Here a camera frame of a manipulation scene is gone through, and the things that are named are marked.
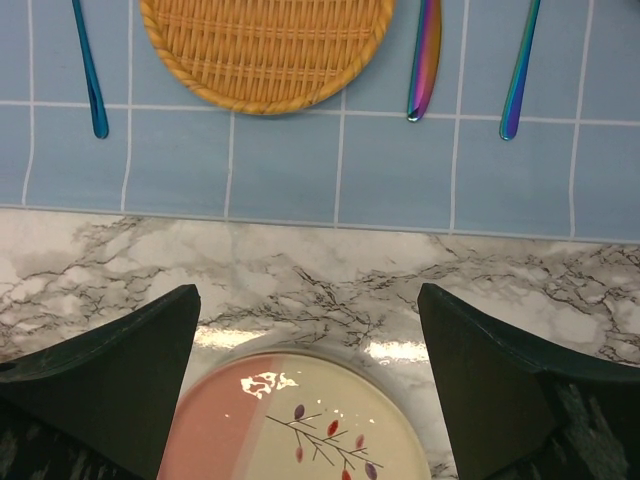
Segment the iridescent spoon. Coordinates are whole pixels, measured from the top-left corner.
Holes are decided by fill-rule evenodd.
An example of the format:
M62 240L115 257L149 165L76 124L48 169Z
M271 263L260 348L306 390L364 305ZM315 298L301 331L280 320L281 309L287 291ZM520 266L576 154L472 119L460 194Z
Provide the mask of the iridescent spoon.
M499 136L504 141L513 140L519 128L529 60L540 4L540 0L531 0L529 4L523 35L499 126Z

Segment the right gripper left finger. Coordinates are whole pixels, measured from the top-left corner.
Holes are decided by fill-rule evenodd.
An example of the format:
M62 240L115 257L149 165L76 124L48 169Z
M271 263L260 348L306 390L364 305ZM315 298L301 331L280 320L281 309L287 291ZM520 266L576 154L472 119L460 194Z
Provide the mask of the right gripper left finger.
M179 286L2 363L2 478L156 478L200 309L197 288Z

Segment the blue metal fork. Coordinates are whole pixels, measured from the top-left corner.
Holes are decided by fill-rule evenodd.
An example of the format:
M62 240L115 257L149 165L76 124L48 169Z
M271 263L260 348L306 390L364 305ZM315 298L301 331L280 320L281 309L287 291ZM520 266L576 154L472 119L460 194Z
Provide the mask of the blue metal fork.
M109 135L108 118L86 32L81 1L72 0L72 8L84 65L93 133L98 139L105 139Z

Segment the iridescent table knife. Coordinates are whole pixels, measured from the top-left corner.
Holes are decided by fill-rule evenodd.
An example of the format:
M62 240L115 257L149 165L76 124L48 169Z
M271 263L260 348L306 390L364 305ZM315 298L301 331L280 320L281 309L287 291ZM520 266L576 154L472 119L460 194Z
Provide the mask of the iridescent table knife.
M439 68L441 38L441 1L423 0L409 84L407 119L410 122L419 121L429 107Z

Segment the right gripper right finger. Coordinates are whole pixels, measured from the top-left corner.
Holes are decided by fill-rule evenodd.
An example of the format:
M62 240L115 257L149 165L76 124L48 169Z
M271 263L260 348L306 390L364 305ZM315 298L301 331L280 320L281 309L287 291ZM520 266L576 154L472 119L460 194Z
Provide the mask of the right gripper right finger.
M544 340L434 284L418 309L460 478L638 478L638 368Z

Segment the blue tiled placemat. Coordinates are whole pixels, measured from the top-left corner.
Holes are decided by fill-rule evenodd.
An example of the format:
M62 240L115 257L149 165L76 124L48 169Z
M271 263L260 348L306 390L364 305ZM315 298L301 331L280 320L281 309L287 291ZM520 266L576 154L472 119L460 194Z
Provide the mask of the blue tiled placemat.
M134 1L83 13L110 126L94 136L72 5L1 5L1 202L283 224L639 239L639 5L541 4L516 137L498 125L524 1L447 1L425 117L406 118L419 5L343 92L278 117L207 105Z

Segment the woven wicker trivet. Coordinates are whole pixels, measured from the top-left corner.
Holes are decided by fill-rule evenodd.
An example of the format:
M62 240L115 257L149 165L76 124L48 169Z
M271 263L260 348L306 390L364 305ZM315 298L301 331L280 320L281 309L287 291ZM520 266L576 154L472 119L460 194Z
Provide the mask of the woven wicker trivet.
M372 60L395 4L377 0L142 1L150 43L192 94L250 115L323 102Z

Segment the pink and cream plate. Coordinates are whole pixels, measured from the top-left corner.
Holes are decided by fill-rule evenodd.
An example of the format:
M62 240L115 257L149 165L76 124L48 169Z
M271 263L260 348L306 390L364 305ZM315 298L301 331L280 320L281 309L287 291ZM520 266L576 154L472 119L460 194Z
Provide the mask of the pink and cream plate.
M372 379L272 351L213 369L178 402L160 479L428 479L421 442Z

